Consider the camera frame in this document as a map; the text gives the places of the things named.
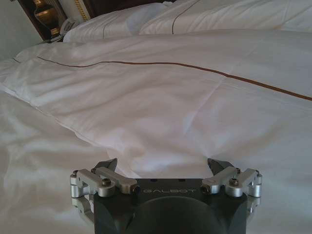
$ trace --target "bedding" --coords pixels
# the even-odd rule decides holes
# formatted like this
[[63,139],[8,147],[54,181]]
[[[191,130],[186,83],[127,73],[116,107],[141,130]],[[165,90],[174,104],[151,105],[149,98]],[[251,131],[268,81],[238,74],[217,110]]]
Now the bedding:
[[65,35],[64,42],[88,42],[136,35],[144,23],[166,9],[167,5],[150,3],[95,17],[70,30]]
[[[208,157],[242,170],[257,168],[264,176],[263,200],[248,233],[309,234],[311,58],[312,34],[259,30],[133,36],[23,51],[14,69],[0,64],[1,84],[47,123],[15,104],[5,106],[11,116],[1,114],[7,122],[2,132],[16,126],[16,135],[1,134],[2,147],[18,147],[1,158],[1,165],[10,165],[2,173],[1,222],[12,233],[22,227],[32,233],[45,224],[48,233],[82,233],[83,221],[67,206],[67,178],[71,170],[92,168],[105,150],[129,177],[208,177]],[[50,139],[32,138],[10,120],[18,113],[31,129],[47,125],[44,135],[52,131],[58,144],[51,150]],[[17,141],[21,136],[26,142]],[[79,145],[77,153],[64,153],[76,152],[71,144]],[[23,183],[17,180],[21,173]],[[51,185],[45,183],[50,177]]]
[[183,34],[211,29],[312,32],[310,0],[177,0],[140,34]]
[[0,131],[1,233],[94,233],[71,205],[68,175],[107,160],[105,148],[2,91]]

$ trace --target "wooden headboard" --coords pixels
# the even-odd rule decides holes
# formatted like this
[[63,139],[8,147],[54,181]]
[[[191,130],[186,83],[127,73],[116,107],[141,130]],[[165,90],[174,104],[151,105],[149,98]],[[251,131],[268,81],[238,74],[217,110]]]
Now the wooden headboard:
[[83,0],[83,2],[90,17],[94,18],[112,11],[127,9],[153,2],[164,2],[164,0]]

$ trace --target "telephone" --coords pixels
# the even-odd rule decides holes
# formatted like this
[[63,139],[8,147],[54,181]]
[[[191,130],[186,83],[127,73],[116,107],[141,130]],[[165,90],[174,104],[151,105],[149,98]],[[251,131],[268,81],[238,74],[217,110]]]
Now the telephone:
[[79,25],[79,22],[76,20],[73,20],[71,18],[68,18],[64,21],[62,27],[60,28],[60,34],[64,36],[66,33],[69,32],[72,28],[75,28],[77,25]]

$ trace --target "silver metal bracket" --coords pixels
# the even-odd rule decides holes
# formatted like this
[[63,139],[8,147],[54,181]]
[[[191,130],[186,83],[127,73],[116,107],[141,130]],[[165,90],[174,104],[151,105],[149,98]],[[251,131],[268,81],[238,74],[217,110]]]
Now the silver metal bracket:
[[74,171],[70,175],[70,187],[72,204],[90,225],[94,225],[90,201],[95,193],[100,197],[110,197],[114,195],[116,187],[123,194],[136,194],[140,189],[136,179],[121,176],[106,167],[93,168],[91,172],[86,169]]
[[227,167],[213,177],[203,179],[202,191],[217,194],[223,185],[229,196],[240,197],[246,192],[250,196],[261,197],[262,175],[250,168],[241,173],[238,168]]
[[110,178],[123,194],[136,194],[140,190],[136,179],[124,177],[105,167],[94,169],[95,170],[93,171],[96,175],[104,178]]
[[225,183],[225,193],[229,196],[240,197],[243,192],[253,197],[261,197],[262,175],[259,171],[248,168],[238,174],[237,178]]
[[237,168],[227,167],[223,171],[217,173],[211,178],[202,180],[202,190],[207,194],[217,194],[220,187],[225,185],[229,179],[237,176]]

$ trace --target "white bedsheet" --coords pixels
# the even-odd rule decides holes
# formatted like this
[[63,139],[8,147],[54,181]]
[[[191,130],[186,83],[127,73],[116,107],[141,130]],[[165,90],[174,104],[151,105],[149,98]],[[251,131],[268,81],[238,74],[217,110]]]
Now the white bedsheet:
[[140,34],[183,34],[211,29],[312,32],[311,0],[177,0]]
[[167,8],[151,3],[113,11],[90,19],[70,30],[64,42],[89,42],[97,39],[137,35],[143,24]]
[[107,160],[27,103],[0,91],[2,234],[92,234],[71,205],[69,175]]

